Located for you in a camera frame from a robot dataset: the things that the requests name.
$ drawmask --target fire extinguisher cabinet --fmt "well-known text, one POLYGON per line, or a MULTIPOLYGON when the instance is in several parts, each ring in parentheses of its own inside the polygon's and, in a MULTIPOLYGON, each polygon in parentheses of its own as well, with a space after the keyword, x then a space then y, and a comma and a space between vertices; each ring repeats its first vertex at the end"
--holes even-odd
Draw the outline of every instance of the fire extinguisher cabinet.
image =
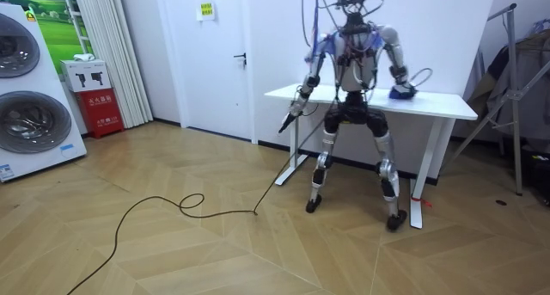
POLYGON ((90 136, 101 138, 113 132, 124 131, 113 89, 96 89, 75 94, 90 136))

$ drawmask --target desk top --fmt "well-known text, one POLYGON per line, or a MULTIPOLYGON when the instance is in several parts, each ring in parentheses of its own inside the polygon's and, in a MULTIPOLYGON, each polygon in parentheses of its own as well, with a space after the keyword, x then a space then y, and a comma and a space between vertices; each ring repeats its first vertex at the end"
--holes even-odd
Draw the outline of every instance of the desk top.
MULTIPOLYGON (((298 85, 301 84, 296 83, 282 89, 276 89, 265 93, 265 96, 293 100, 298 85)), ((478 115, 462 100, 462 97, 456 94, 419 91, 409 101, 392 100, 388 96, 389 89, 374 89, 374 95, 369 102, 370 107, 395 113, 420 114, 450 119, 477 120, 478 118, 478 115)), ((340 90, 339 97, 343 101, 345 91, 340 90)), ((332 85, 319 85, 309 97, 310 102, 319 103, 331 103, 333 99, 334 86, 332 85)))

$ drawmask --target white door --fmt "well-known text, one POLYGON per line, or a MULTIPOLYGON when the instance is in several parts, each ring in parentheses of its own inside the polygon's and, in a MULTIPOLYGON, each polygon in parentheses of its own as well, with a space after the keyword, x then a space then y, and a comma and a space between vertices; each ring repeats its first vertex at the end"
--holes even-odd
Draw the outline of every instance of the white door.
POLYGON ((182 123, 252 138, 245 58, 234 58, 245 52, 242 0, 158 1, 165 3, 163 22, 173 44, 168 55, 176 56, 172 71, 180 77, 182 123), (201 3, 213 3, 215 20, 197 20, 201 3))

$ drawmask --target red tag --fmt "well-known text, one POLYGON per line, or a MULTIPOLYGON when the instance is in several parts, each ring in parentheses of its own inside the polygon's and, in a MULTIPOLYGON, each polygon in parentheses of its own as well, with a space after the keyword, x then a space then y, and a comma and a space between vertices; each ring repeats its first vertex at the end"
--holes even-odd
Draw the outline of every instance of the red tag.
POLYGON ((430 201, 423 200, 423 199, 417 199, 417 198, 414 198, 414 197, 411 197, 411 200, 412 201, 421 201, 422 204, 428 206, 429 208, 433 208, 433 205, 430 203, 430 201))

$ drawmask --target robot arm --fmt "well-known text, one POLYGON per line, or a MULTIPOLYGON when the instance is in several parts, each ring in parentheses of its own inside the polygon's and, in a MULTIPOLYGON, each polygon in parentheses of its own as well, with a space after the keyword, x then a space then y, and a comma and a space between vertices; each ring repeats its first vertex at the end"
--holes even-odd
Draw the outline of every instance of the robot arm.
POLYGON ((397 31, 388 25, 378 26, 377 30, 386 42, 384 50, 386 50, 389 60, 392 62, 389 72, 395 79, 395 86, 392 88, 389 97, 393 99, 413 98, 417 90, 409 83, 408 72, 403 61, 403 49, 397 31))
POLYGON ((312 49, 308 56, 306 56, 306 62, 310 63, 309 73, 303 80, 303 85, 299 90, 298 98, 293 101, 289 108, 289 113, 286 114, 283 120, 283 126, 278 131, 283 132, 286 127, 290 125, 299 115, 302 114, 303 109, 308 103, 309 96, 313 92, 314 88, 319 85, 319 73, 325 60, 325 52, 328 44, 331 42, 330 36, 322 37, 322 40, 317 45, 315 51, 312 49))

